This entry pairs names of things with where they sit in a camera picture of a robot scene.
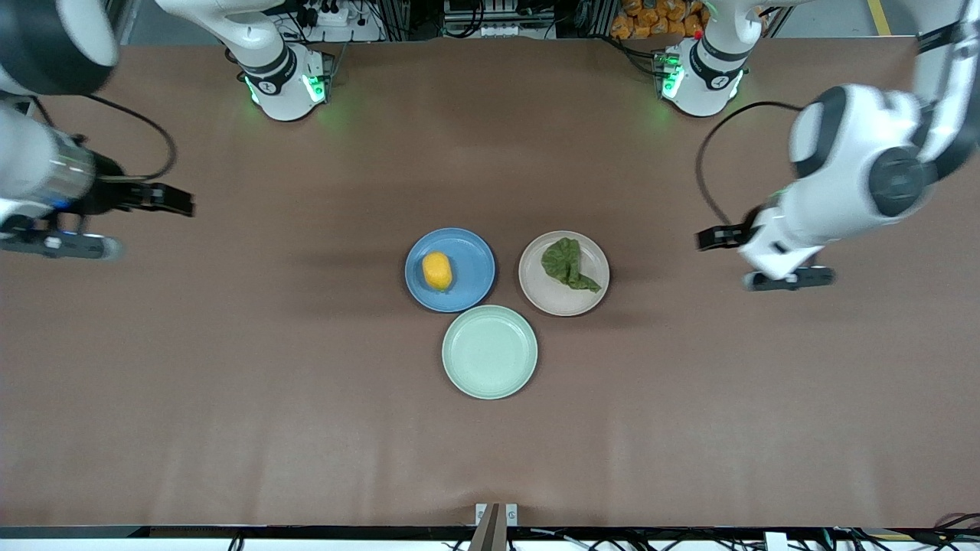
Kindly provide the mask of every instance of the plate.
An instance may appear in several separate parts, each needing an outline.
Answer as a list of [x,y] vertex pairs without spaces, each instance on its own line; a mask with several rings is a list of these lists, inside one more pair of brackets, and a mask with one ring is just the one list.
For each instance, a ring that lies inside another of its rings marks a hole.
[[[572,289],[545,274],[545,269],[541,266],[541,257],[548,247],[563,237],[578,240],[579,249],[582,251],[579,270],[602,286],[599,292]],[[610,263],[606,260],[606,254],[595,241],[574,231],[552,231],[531,241],[520,255],[517,274],[520,288],[524,291],[527,300],[541,311],[554,316],[585,314],[603,300],[610,286]]]
[[449,326],[442,365],[449,380],[473,398],[506,398],[534,374],[538,341],[520,314],[503,306],[477,306]]
[[[453,282],[437,291],[425,282],[422,259],[432,251],[449,257]],[[422,306],[436,312],[460,312],[478,304],[490,292],[497,264],[493,251],[479,235],[461,227],[443,227],[428,233],[412,247],[405,261],[405,283]]]

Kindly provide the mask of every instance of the green indicator light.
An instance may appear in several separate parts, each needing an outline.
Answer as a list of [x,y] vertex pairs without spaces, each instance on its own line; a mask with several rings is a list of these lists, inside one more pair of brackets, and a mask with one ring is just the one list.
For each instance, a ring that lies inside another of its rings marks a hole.
[[673,98],[676,96],[677,89],[680,87],[680,83],[683,79],[684,68],[679,68],[673,75],[668,76],[666,80],[663,81],[663,95],[668,98]]
[[304,75],[303,83],[306,84],[307,91],[310,92],[310,99],[312,99],[314,103],[319,103],[326,97],[323,93],[323,86],[320,84],[318,76],[309,77]]
[[259,105],[259,96],[255,95],[255,88],[252,87],[252,82],[245,78],[245,83],[248,85],[248,91],[252,92],[252,102]]

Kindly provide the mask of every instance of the blue plate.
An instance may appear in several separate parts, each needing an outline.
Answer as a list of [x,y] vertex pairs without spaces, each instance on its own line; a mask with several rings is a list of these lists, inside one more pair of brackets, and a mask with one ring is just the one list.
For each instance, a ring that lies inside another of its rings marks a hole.
[[[453,282],[437,291],[425,282],[422,259],[432,251],[449,257]],[[479,235],[461,227],[443,227],[420,239],[405,261],[405,283],[422,306],[436,312],[460,312],[476,306],[490,292],[497,264],[493,252]]]

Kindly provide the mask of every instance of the wire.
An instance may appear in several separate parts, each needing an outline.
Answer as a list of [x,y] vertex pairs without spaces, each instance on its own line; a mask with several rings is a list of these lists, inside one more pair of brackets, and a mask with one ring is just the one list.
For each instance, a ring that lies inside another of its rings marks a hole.
[[593,34],[590,37],[591,38],[599,38],[603,42],[606,42],[607,44],[609,44],[613,48],[615,48],[615,49],[619,50],[620,52],[622,52],[623,55],[626,56],[626,59],[629,60],[630,65],[632,65],[633,67],[635,67],[640,73],[643,73],[644,75],[649,75],[649,76],[667,76],[667,75],[669,75],[669,73],[664,72],[664,71],[654,71],[654,70],[652,70],[650,68],[644,67],[641,63],[639,63],[638,61],[636,61],[636,59],[634,59],[634,58],[641,58],[641,59],[645,59],[645,60],[654,60],[654,59],[656,59],[657,56],[654,55],[654,54],[652,54],[652,53],[650,53],[650,52],[641,52],[639,50],[634,50],[632,48],[627,48],[625,45],[623,45],[623,43],[622,43],[621,40],[616,40],[616,39],[610,38],[608,36],[605,36],[604,34]]
[[[379,28],[381,25],[384,25],[384,31],[386,33],[384,37],[385,41],[394,42],[394,40],[392,40],[391,37],[395,35],[395,32],[392,31],[391,26],[388,24],[387,20],[381,17],[381,13],[378,11],[378,7],[375,6],[373,2],[367,2],[367,7],[370,9],[371,14],[374,15],[374,18],[377,20]],[[404,33],[408,33],[407,29],[401,28],[397,25],[395,25],[395,28],[397,28],[398,30]]]
[[446,36],[452,36],[453,38],[469,38],[473,36],[483,25],[483,16],[486,14],[486,6],[483,4],[483,0],[472,0],[473,4],[473,17],[469,20],[469,25],[466,26],[466,30],[459,34],[453,34],[452,32],[446,30]]
[[340,54],[333,59],[333,69],[330,71],[330,78],[337,76],[337,72],[340,71],[340,62],[344,60],[344,54],[347,53],[347,44],[349,42],[344,42],[344,45],[340,48]]
[[47,108],[41,103],[40,98],[37,96],[30,96],[30,98],[34,100],[34,106],[37,108],[37,112],[41,114],[41,119],[44,119],[44,123],[52,128],[56,128],[57,126],[54,121],[51,120],[51,114],[48,113]]
[[553,535],[555,537],[560,537],[560,538],[564,539],[565,541],[569,541],[571,543],[574,543],[575,545],[577,545],[577,546],[579,546],[579,547],[581,547],[583,549],[588,549],[589,548],[589,546],[587,544],[582,543],[581,541],[575,539],[574,537],[571,537],[571,536],[568,536],[568,535],[562,535],[562,534],[559,534],[559,533],[557,533],[555,531],[545,530],[543,528],[531,528],[530,531],[537,532],[537,533],[546,533],[546,534],[549,534],[549,535]]
[[875,547],[877,547],[881,551],[892,551],[891,549],[889,549],[888,547],[886,547],[885,544],[883,544],[880,541],[880,538],[877,538],[877,537],[875,537],[875,536],[867,533],[863,529],[861,529],[861,528],[854,528],[854,532],[857,535],[863,537],[864,539],[870,541],[872,545],[874,545]]
[[167,161],[164,163],[162,167],[160,167],[159,170],[148,175],[99,176],[100,179],[102,179],[103,181],[143,182],[143,181],[149,181],[151,179],[156,179],[171,171],[173,165],[175,165],[177,162],[177,144],[175,141],[173,141],[173,136],[171,136],[169,132],[167,132],[162,126],[150,120],[149,117],[136,113],[135,111],[129,109],[128,107],[124,107],[114,101],[110,101],[105,98],[101,98],[99,96],[92,95],[92,94],[85,94],[85,97],[94,102],[109,106],[117,111],[122,111],[123,113],[126,113],[127,115],[130,115],[132,117],[136,117],[140,121],[146,123],[147,125],[151,126],[154,130],[156,130],[164,138],[164,141],[167,142]]
[[934,529],[934,530],[941,530],[941,529],[946,529],[946,528],[952,528],[953,526],[956,526],[956,525],[961,524],[961,523],[965,523],[966,521],[969,521],[970,519],[980,519],[980,513],[970,513],[969,515],[961,515],[961,516],[959,516],[959,517],[957,517],[957,518],[955,518],[955,519],[953,519],[953,520],[951,520],[951,521],[949,521],[947,523],[942,523],[941,525],[933,526],[932,529]]
[[[568,19],[570,17],[571,17],[571,15],[567,15],[567,16],[564,16],[563,18],[559,19],[559,20],[552,21],[552,23],[550,25],[548,25],[548,28],[545,29],[545,39],[548,38],[548,33],[551,32],[551,29],[552,29],[553,26],[555,26],[555,25],[563,22],[564,20],[566,20],[566,19]],[[555,31],[555,38],[558,38],[558,31],[557,30]]]
[[623,546],[622,545],[619,545],[614,539],[600,539],[599,541],[597,541],[597,542],[595,542],[595,543],[593,543],[592,545],[589,546],[589,551],[596,551],[596,549],[599,549],[599,546],[602,545],[603,543],[611,543],[619,551],[626,551],[623,548]]
[[228,543],[228,551],[242,551],[245,548],[245,533],[242,530],[235,532],[235,536]]
[[609,44],[610,46],[612,46],[613,48],[619,50],[620,52],[622,52],[624,54],[636,56],[638,58],[646,58],[646,59],[654,59],[654,58],[657,57],[657,56],[655,56],[654,54],[652,54],[650,52],[641,52],[640,50],[634,50],[632,48],[629,48],[625,44],[622,43],[622,40],[618,40],[618,39],[615,39],[615,38],[612,38],[612,37],[609,37],[609,36],[605,36],[604,34],[590,34],[588,37],[589,38],[598,38],[598,39],[602,40],[603,42],[606,42],[607,44]]
[[745,113],[750,109],[755,109],[756,107],[778,107],[796,112],[803,110],[803,108],[798,105],[783,103],[781,101],[757,101],[756,103],[750,103],[749,105],[740,107],[733,111],[730,115],[715,125],[714,128],[708,132],[708,135],[705,136],[704,141],[701,142],[701,146],[698,148],[698,155],[694,161],[694,178],[698,181],[698,190],[701,191],[701,197],[705,200],[705,203],[708,203],[711,211],[714,212],[714,215],[717,216],[724,225],[731,225],[732,221],[727,215],[725,215],[724,211],[721,210],[721,207],[719,207],[714,201],[714,198],[711,197],[711,192],[708,191],[708,186],[705,184],[705,152],[708,150],[708,144],[711,142],[711,139],[721,129],[721,127],[725,125],[725,123],[731,121],[737,115],[741,115],[742,113]]
[[296,30],[300,32],[300,39],[303,41],[303,44],[309,44],[310,41],[307,40],[306,33],[303,31],[303,28],[300,26],[300,22],[296,21],[296,16],[294,16],[293,13],[289,11],[286,12],[286,15],[289,16],[289,19],[293,20],[293,25],[295,25]]

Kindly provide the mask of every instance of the robotic arm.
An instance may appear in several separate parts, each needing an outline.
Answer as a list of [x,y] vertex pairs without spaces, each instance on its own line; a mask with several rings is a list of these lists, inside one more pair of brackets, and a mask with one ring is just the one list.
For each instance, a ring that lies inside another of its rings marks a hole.
[[[116,65],[116,39],[99,0],[0,0],[0,100],[91,94]],[[0,101],[0,249],[109,260],[113,238],[84,220],[117,209],[192,216],[189,193],[126,176],[112,159]],[[79,216],[63,231],[64,214]]]
[[798,6],[811,0],[717,0],[705,2],[711,21],[700,38],[684,38],[666,54],[677,61],[664,69],[661,97],[695,117],[710,117],[738,93],[744,67],[762,36],[756,6]]
[[263,10],[284,0],[157,0],[165,12],[202,26],[237,60],[252,101],[277,121],[295,121],[326,102],[332,58],[286,44]]
[[828,269],[804,264],[829,243],[912,215],[972,155],[978,59],[980,0],[965,0],[957,21],[919,36],[915,94],[858,84],[821,94],[793,124],[798,179],[740,225],[699,233],[701,250],[737,247],[759,270],[746,278],[752,290],[832,282]]

